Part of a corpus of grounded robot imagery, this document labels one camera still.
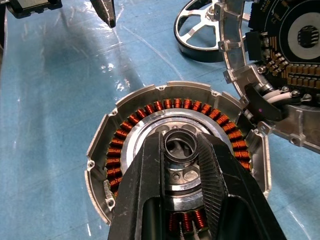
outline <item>blue work surface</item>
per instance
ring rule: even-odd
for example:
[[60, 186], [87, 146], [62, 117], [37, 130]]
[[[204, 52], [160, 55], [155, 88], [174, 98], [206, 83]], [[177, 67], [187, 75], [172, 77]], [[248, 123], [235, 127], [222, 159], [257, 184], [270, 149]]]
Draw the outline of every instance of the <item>blue work surface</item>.
[[[186, 0], [116, 0], [110, 29], [90, 2], [15, 19], [7, 13], [0, 96], [0, 239], [105, 240], [87, 193], [87, 148], [132, 91], [186, 80], [227, 85], [224, 63], [181, 55], [173, 23]], [[320, 158], [270, 136], [271, 205], [289, 240], [320, 239]]]

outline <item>copper winding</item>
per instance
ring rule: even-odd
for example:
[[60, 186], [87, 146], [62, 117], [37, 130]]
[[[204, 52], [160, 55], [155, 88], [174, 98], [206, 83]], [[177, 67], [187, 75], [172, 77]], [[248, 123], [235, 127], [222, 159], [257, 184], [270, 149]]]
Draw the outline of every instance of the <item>copper winding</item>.
[[124, 145], [124, 141], [114, 137], [114, 138], [112, 138], [110, 145], [112, 145], [114, 147], [122, 148], [122, 146]]
[[131, 129], [134, 127], [131, 123], [124, 121], [121, 126], [120, 126], [123, 130], [130, 132]]
[[114, 166], [120, 166], [120, 164], [121, 164], [121, 162], [120, 162], [119, 157], [110, 157], [105, 160], [105, 166], [107, 168], [114, 167]]
[[183, 108], [184, 109], [190, 109], [192, 107], [192, 101], [191, 99], [185, 99], [183, 102]]
[[235, 151], [234, 156], [238, 160], [250, 160], [250, 153], [245, 150]]
[[211, 106], [207, 103], [205, 103], [203, 106], [202, 106], [202, 109], [201, 109], [201, 113], [203, 113], [204, 115], [207, 115], [211, 110]]
[[163, 105], [165, 109], [171, 109], [172, 108], [172, 102], [171, 99], [166, 99], [163, 101]]
[[192, 105], [192, 110], [199, 112], [201, 110], [201, 102], [195, 101]]
[[180, 234], [180, 224], [179, 224], [177, 213], [174, 213], [174, 212], [169, 213], [168, 229], [172, 235]]
[[173, 102], [173, 107], [175, 109], [180, 109], [182, 107], [182, 101], [180, 98], [175, 98]]
[[222, 126], [222, 129], [225, 131], [225, 133], [229, 133], [231, 131], [233, 131], [234, 129], [236, 129], [236, 124], [232, 121], [227, 122], [225, 125]]
[[220, 116], [221, 112], [214, 108], [212, 109], [212, 111], [210, 112], [210, 114], [208, 115], [211, 119], [216, 120], [219, 116]]
[[193, 233], [192, 215], [189, 212], [182, 214], [182, 232], [183, 234]]
[[234, 150], [246, 149], [247, 143], [244, 140], [235, 141], [235, 142], [232, 142], [232, 148]]
[[195, 226], [198, 230], [208, 227], [203, 209], [195, 210], [194, 215]]
[[220, 126], [226, 124], [229, 121], [229, 118], [227, 115], [222, 114], [217, 120], [215, 120], [217, 124]]
[[235, 130], [235, 131], [230, 132], [228, 134], [228, 137], [229, 137], [230, 141], [235, 141], [235, 140], [241, 139], [243, 136], [242, 136], [242, 132], [240, 130]]
[[106, 171], [106, 174], [108, 176], [108, 178], [110, 177], [115, 177], [117, 175], [121, 175], [121, 168], [120, 167], [114, 167], [114, 168], [110, 168]]
[[117, 131], [115, 131], [115, 134], [118, 138], [120, 139], [125, 139], [128, 135], [128, 133], [124, 130], [118, 129]]
[[157, 110], [157, 111], [161, 111], [164, 109], [164, 106], [162, 105], [162, 102], [160, 101], [155, 101], [154, 102], [154, 108]]
[[244, 167], [248, 171], [251, 171], [251, 166], [248, 161], [240, 160], [239, 162], [242, 165], [242, 167]]
[[121, 155], [121, 148], [109, 147], [106, 155], [108, 157], [118, 157]]
[[138, 122], [140, 122], [139, 118], [137, 118], [137, 116], [134, 114], [131, 114], [130, 116], [128, 116], [128, 120], [133, 125], [136, 125]]
[[110, 183], [110, 187], [114, 188], [114, 187], [119, 186], [121, 180], [122, 180], [122, 176], [119, 176], [119, 177], [116, 177], [116, 178], [110, 180], [110, 182], [109, 182]]
[[146, 112], [142, 108], [138, 109], [136, 114], [140, 119], [144, 119], [147, 116]]

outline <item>white cable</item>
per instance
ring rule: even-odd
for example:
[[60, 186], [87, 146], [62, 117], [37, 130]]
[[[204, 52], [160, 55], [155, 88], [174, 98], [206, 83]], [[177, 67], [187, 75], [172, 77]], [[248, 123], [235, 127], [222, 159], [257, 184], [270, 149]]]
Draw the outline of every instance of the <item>white cable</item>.
[[277, 95], [280, 95], [280, 94], [281, 94], [280, 90], [274, 90], [274, 91], [271, 91], [271, 92], [267, 93], [266, 95], [264, 95], [263, 98], [265, 100], [268, 100], [268, 99], [275, 97]]
[[268, 103], [273, 104], [275, 102], [279, 102], [281, 100], [285, 100], [285, 99], [290, 99], [291, 98], [291, 93], [290, 92], [286, 92], [277, 96], [273, 96], [271, 98], [269, 98], [267, 100]]

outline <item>copper coil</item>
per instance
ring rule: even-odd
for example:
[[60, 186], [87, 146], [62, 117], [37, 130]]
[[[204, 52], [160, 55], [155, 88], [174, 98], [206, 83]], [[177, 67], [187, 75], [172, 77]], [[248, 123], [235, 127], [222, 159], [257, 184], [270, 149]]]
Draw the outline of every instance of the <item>copper coil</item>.
[[131, 123], [124, 121], [121, 126], [120, 126], [123, 130], [126, 130], [128, 132], [131, 131], [131, 129], [134, 127]]
[[233, 149], [246, 149], [247, 148], [247, 143], [244, 140], [239, 140], [232, 142], [232, 148]]
[[250, 160], [250, 153], [245, 150], [235, 151], [234, 156], [238, 160]]
[[133, 125], [136, 125], [140, 121], [139, 118], [137, 118], [137, 116], [134, 114], [131, 114], [130, 116], [128, 116], [128, 120]]
[[120, 166], [120, 158], [119, 157], [110, 157], [105, 160], [105, 166], [107, 168]]
[[214, 108], [212, 109], [212, 111], [210, 112], [210, 114], [208, 115], [211, 119], [216, 120], [219, 116], [220, 116], [221, 112]]
[[182, 107], [182, 101], [180, 98], [175, 98], [173, 102], [173, 107], [175, 109], [180, 109]]
[[144, 119], [147, 116], [146, 112], [142, 108], [138, 109], [136, 114], [140, 119]]
[[216, 123], [220, 126], [226, 124], [229, 121], [229, 118], [227, 115], [222, 114], [217, 120]]
[[122, 146], [124, 145], [124, 141], [119, 138], [114, 137], [111, 139], [110, 145], [112, 145], [114, 147], [122, 148]]
[[171, 109], [172, 108], [172, 102], [171, 99], [166, 99], [163, 101], [163, 105], [165, 109]]
[[182, 214], [182, 232], [183, 234], [194, 232], [194, 226], [192, 225], [192, 215], [189, 212], [184, 212]]
[[156, 112], [154, 106], [152, 106], [151, 104], [146, 105], [144, 109], [149, 115]]
[[121, 148], [109, 147], [106, 155], [108, 157], [119, 157], [121, 155]]
[[183, 102], [183, 108], [184, 109], [190, 109], [192, 107], [192, 101], [191, 99], [185, 99]]
[[121, 168], [120, 167], [114, 167], [114, 168], [110, 168], [106, 171], [107, 177], [115, 177], [117, 175], [121, 175]]
[[211, 106], [207, 103], [205, 103], [203, 106], [202, 106], [202, 109], [201, 109], [201, 113], [207, 115], [211, 110]]
[[242, 165], [242, 167], [244, 167], [248, 171], [251, 171], [250, 162], [244, 160], [240, 160], [239, 162]]
[[154, 108], [155, 108], [155, 110], [157, 110], [157, 111], [161, 111], [161, 110], [164, 109], [164, 106], [162, 105], [162, 102], [160, 102], [160, 101], [155, 101], [155, 102], [154, 102]]
[[235, 140], [241, 139], [243, 136], [242, 136], [242, 132], [238, 129], [238, 130], [230, 132], [228, 134], [228, 137], [229, 137], [230, 141], [235, 141]]
[[169, 213], [168, 230], [169, 230], [169, 233], [171, 233], [172, 235], [180, 234], [180, 224], [179, 224], [177, 213], [174, 213], [174, 212]]
[[118, 129], [117, 131], [115, 131], [115, 134], [118, 138], [120, 139], [125, 139], [128, 135], [128, 133], [124, 130]]
[[227, 122], [225, 125], [223, 125], [222, 128], [226, 133], [229, 133], [229, 132], [235, 130], [236, 127], [237, 127], [236, 124], [234, 122], [230, 121], [230, 122]]
[[109, 182], [110, 187], [115, 188], [115, 187], [119, 186], [121, 180], [122, 180], [122, 176], [119, 176], [119, 177], [116, 177], [116, 178], [110, 180], [110, 182]]
[[199, 112], [201, 110], [201, 102], [195, 101], [192, 105], [192, 110]]
[[195, 226], [198, 230], [201, 230], [201, 229], [208, 227], [203, 209], [195, 210], [194, 215], [195, 215], [195, 218], [194, 218], [195, 219]]

